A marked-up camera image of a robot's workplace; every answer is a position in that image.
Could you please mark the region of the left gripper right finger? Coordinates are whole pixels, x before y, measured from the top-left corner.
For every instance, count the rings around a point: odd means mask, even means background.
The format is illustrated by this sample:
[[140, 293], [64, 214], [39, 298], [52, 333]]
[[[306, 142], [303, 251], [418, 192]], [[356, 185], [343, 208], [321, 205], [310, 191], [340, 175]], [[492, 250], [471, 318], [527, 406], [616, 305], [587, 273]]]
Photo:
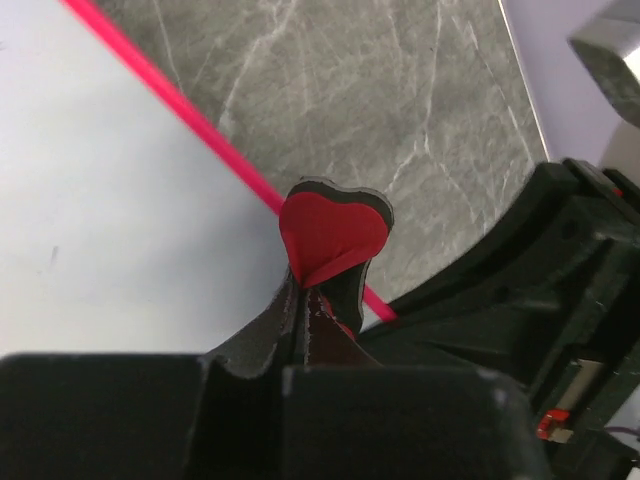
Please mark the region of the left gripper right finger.
[[286, 479], [546, 479], [529, 405], [473, 366], [382, 366], [309, 291], [302, 361], [282, 374]]

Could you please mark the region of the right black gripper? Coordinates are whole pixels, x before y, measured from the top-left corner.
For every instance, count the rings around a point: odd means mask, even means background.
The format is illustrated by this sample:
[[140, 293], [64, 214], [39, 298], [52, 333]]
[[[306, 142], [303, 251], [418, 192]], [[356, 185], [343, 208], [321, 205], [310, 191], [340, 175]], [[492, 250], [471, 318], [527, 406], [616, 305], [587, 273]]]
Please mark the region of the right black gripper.
[[639, 476], [639, 190], [616, 170], [538, 166], [467, 253], [364, 333], [393, 365], [501, 371], [532, 397], [555, 479]]

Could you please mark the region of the red and black eraser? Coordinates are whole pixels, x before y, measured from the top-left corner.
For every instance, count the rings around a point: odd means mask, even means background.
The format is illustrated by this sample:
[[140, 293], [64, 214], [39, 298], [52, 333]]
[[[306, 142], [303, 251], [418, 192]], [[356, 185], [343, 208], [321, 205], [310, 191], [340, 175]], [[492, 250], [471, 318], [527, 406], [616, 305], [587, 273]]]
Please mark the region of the red and black eraser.
[[287, 194], [279, 231], [293, 277], [317, 290], [329, 314], [355, 338], [361, 331], [366, 276], [394, 226], [379, 191], [303, 177]]

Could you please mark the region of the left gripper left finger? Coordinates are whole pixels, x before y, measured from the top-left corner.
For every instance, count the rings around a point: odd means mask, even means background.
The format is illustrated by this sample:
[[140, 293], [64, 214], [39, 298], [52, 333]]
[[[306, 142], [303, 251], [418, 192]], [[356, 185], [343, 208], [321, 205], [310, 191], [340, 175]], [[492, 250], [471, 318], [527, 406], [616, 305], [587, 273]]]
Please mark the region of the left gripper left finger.
[[298, 285], [205, 354], [1, 362], [5, 479], [274, 479]]

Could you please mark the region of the white board with pink frame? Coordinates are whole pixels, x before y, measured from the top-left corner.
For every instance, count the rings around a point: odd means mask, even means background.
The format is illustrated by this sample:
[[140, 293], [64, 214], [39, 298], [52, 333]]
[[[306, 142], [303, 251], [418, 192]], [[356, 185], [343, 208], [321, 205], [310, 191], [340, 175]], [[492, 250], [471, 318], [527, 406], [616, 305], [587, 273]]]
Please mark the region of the white board with pink frame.
[[257, 316], [270, 209], [71, 10], [1, 5], [1, 352], [203, 352]]

